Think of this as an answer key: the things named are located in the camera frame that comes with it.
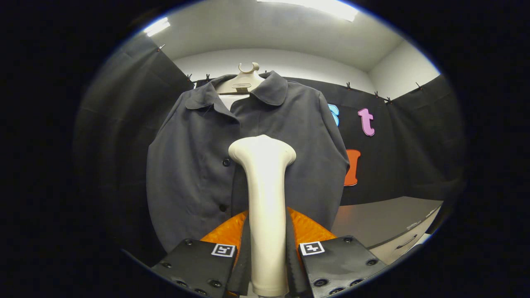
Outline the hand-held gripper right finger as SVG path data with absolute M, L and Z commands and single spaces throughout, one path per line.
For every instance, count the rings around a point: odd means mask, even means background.
M 294 298 L 336 298 L 382 273 L 387 264 L 354 236 L 335 236 L 287 208 L 286 266 Z

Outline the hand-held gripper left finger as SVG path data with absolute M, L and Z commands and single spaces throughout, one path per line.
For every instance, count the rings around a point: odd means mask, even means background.
M 182 290 L 182 298 L 246 295 L 251 275 L 248 212 L 228 219 L 202 239 L 182 240 L 151 269 Z

